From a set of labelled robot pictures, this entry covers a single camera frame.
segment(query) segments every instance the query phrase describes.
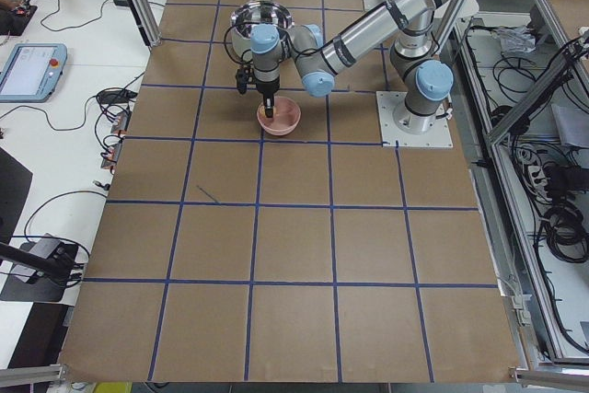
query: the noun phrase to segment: white mounting plate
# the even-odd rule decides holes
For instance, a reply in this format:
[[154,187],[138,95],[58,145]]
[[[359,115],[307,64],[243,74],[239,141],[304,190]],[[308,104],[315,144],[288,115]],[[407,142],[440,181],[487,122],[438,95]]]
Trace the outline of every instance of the white mounting plate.
[[[378,118],[380,120],[380,136],[384,147],[420,147],[450,149],[452,136],[446,119],[436,120],[432,129],[422,135],[413,135],[401,131],[393,120],[393,109],[405,99],[405,92],[376,92],[378,104]],[[438,114],[443,114],[444,107],[440,105]]]
[[[363,0],[364,2],[364,11],[369,11],[378,4],[380,4],[383,0]],[[446,9],[448,8],[449,1],[440,6],[438,9],[435,10],[434,17],[435,18],[442,18]],[[471,17],[474,16],[479,12],[479,3],[477,0],[467,0],[465,4],[462,6],[460,10],[459,17]]]

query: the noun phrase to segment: pink bowl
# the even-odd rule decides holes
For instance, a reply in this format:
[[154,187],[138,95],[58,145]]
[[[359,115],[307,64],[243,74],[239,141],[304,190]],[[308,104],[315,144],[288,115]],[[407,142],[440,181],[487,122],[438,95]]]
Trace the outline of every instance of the pink bowl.
[[301,120],[301,109],[294,100],[288,97],[274,97],[274,117],[269,119],[264,114],[264,104],[258,107],[258,121],[260,126],[271,135],[287,135],[295,130]]

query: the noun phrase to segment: bowl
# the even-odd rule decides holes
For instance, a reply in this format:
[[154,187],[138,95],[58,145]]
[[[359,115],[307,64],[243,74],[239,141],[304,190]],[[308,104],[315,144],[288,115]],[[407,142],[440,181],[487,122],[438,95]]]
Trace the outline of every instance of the bowl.
[[250,0],[231,14],[231,44],[237,56],[245,62],[251,60],[249,38],[254,24],[270,23],[281,29],[293,26],[293,17],[284,6],[270,0]]
[[258,107],[258,122],[270,135],[283,136],[295,130],[301,120],[301,108],[288,97],[274,97],[274,116],[269,119],[264,113],[264,104]]

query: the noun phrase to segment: tablet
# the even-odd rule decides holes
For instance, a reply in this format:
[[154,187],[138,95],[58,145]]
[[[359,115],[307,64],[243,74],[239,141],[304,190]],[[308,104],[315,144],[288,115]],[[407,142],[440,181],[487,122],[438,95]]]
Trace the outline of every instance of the tablet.
[[0,75],[0,102],[38,103],[54,91],[67,59],[61,43],[19,43]]

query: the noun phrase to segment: blue joint cap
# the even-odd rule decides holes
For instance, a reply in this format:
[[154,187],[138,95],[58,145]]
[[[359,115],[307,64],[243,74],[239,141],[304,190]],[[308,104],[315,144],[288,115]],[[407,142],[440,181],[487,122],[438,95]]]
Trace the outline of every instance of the blue joint cap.
[[323,33],[321,32],[321,28],[314,24],[305,25],[305,28],[311,31],[313,37],[315,37],[315,43],[317,44],[317,47],[321,48],[323,46]]
[[323,71],[315,71],[303,77],[303,86],[313,97],[327,96],[335,87],[333,75]]
[[445,64],[437,60],[428,60],[417,68],[415,83],[424,97],[430,101],[442,101],[450,94],[454,75]]
[[251,51],[256,54],[265,54],[276,48],[280,41],[278,29],[269,23],[260,23],[251,31]]

